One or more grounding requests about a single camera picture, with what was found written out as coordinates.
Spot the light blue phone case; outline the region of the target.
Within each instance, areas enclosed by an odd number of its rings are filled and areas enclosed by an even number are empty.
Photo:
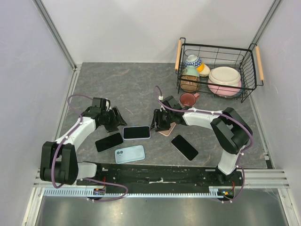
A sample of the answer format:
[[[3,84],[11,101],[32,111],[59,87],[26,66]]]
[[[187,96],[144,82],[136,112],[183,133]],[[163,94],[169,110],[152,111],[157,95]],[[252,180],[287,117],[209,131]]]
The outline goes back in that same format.
[[[144,147],[142,145],[117,149],[115,151],[115,162],[123,164],[133,161],[140,161],[145,159]]]

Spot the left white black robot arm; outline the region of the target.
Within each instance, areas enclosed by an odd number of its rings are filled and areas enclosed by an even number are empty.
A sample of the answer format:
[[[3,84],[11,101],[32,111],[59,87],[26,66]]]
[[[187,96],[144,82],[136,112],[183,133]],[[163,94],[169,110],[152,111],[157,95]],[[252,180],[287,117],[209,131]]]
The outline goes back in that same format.
[[[118,126],[126,124],[116,106],[107,110],[88,107],[64,135],[43,144],[40,179],[51,182],[54,188],[72,185],[79,175],[76,151],[85,139],[100,126],[107,132],[114,132],[118,131]]]

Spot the pink phone case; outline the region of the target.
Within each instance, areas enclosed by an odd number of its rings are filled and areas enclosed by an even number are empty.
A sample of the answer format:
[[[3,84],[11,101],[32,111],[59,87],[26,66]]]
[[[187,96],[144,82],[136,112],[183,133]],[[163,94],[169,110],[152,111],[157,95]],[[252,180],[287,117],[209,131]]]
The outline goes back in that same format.
[[[176,126],[176,123],[173,122],[170,124],[169,130],[159,131],[159,133],[165,137],[168,137],[171,134],[171,132],[174,130],[175,126]]]

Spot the white-edged black phone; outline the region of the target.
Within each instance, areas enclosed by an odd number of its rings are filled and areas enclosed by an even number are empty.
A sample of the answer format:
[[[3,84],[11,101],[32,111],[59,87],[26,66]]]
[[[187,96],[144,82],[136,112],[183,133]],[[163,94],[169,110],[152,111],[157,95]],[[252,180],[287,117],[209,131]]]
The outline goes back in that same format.
[[[172,139],[171,144],[189,161],[198,155],[198,151],[181,135]]]

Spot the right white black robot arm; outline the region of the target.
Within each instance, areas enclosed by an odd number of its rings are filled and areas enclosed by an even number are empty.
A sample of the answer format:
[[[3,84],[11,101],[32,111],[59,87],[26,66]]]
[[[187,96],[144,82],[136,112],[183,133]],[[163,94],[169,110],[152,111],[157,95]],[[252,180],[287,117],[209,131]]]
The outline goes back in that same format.
[[[162,107],[154,110],[150,129],[157,132],[169,130],[173,122],[213,130],[223,148],[215,179],[218,184],[227,185],[232,180],[232,172],[237,168],[240,155],[253,144],[253,132],[246,122],[231,107],[224,111]]]

